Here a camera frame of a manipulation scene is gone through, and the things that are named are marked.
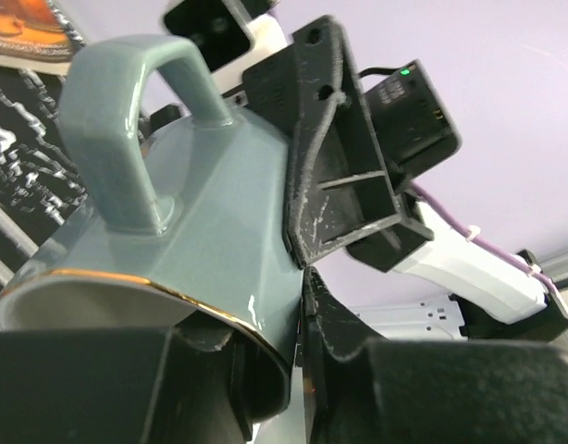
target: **mug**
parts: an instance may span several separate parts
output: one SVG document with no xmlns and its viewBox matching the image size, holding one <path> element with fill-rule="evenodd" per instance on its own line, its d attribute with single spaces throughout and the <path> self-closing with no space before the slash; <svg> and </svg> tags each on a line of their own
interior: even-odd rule
<svg viewBox="0 0 568 444">
<path fill-rule="evenodd" d="M 143 159 L 156 70 L 191 116 Z M 2 329 L 171 326 L 202 310 L 257 344 L 287 391 L 303 281 L 282 239 L 289 141 L 229 107 L 195 44 L 174 36 L 80 50 L 59 110 L 89 198 L 1 292 Z"/>
</svg>

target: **mug handle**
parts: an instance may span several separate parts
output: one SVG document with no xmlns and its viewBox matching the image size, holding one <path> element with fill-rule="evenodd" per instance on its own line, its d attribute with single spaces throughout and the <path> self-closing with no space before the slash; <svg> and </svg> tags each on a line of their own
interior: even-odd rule
<svg viewBox="0 0 568 444">
<path fill-rule="evenodd" d="M 157 196 L 138 142 L 142 93 L 156 69 L 189 108 L 194 124 L 233 122 L 200 51 L 189 40 L 133 35 L 81 49 L 60 97 L 59 131 L 111 229 L 159 234 L 173 210 L 171 196 Z"/>
</svg>

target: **black 3d-printed bracket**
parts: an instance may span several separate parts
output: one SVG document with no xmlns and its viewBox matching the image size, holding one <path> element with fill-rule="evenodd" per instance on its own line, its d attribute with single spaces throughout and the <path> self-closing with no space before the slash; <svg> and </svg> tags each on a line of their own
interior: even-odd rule
<svg viewBox="0 0 568 444">
<path fill-rule="evenodd" d="M 247 107 L 291 140 L 284 220 L 290 252 L 305 267 L 381 232 L 393 250 L 392 228 L 408 216 L 391 187 L 344 30 L 325 16 L 293 40 L 242 76 Z M 417 236 L 432 239 L 423 226 Z"/>
</svg>

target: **cable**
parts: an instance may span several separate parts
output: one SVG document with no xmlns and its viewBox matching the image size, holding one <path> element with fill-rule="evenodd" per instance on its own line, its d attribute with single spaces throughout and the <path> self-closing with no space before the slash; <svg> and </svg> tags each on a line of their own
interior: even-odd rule
<svg viewBox="0 0 568 444">
<path fill-rule="evenodd" d="M 358 77 L 360 77 L 360 79 L 363 79 L 367 76 L 390 76 L 395 71 L 397 71 L 396 68 L 371 67 L 360 71 Z"/>
<path fill-rule="evenodd" d="M 475 245 L 483 248 L 488 253 L 493 254 L 496 257 L 499 257 L 502 261 L 506 262 L 509 265 L 517 268 L 518 270 L 522 271 L 523 273 L 527 274 L 531 278 L 537 279 L 541 282 L 550 292 L 554 294 L 560 294 L 557 287 L 553 283 L 553 281 L 541 273 L 540 268 L 535 266 L 529 266 L 526 263 L 523 263 L 516 259 L 515 256 L 506 253 L 505 251 L 501 250 L 500 247 L 488 242 L 480 238 L 477 234 L 478 231 L 471 229 L 461 222 L 459 222 L 449 211 L 438 201 L 434 196 L 432 196 L 428 191 L 424 188 L 420 187 L 418 184 L 412 182 L 412 188 L 414 191 L 420 196 L 420 198 L 425 201 L 430 207 L 447 223 L 449 226 L 454 229 L 456 232 L 461 234 L 464 238 L 468 239 L 470 242 L 474 243 Z"/>
</svg>

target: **black and white poster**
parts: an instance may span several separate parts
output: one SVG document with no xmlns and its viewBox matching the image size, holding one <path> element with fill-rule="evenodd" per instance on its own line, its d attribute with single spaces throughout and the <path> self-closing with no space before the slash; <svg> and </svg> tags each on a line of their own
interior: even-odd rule
<svg viewBox="0 0 568 444">
<path fill-rule="evenodd" d="M 79 51 L 81 36 L 53 13 Z M 0 290 L 87 197 L 57 130 L 64 81 L 63 75 L 0 65 Z M 141 142 L 146 126 L 142 118 Z"/>
</svg>

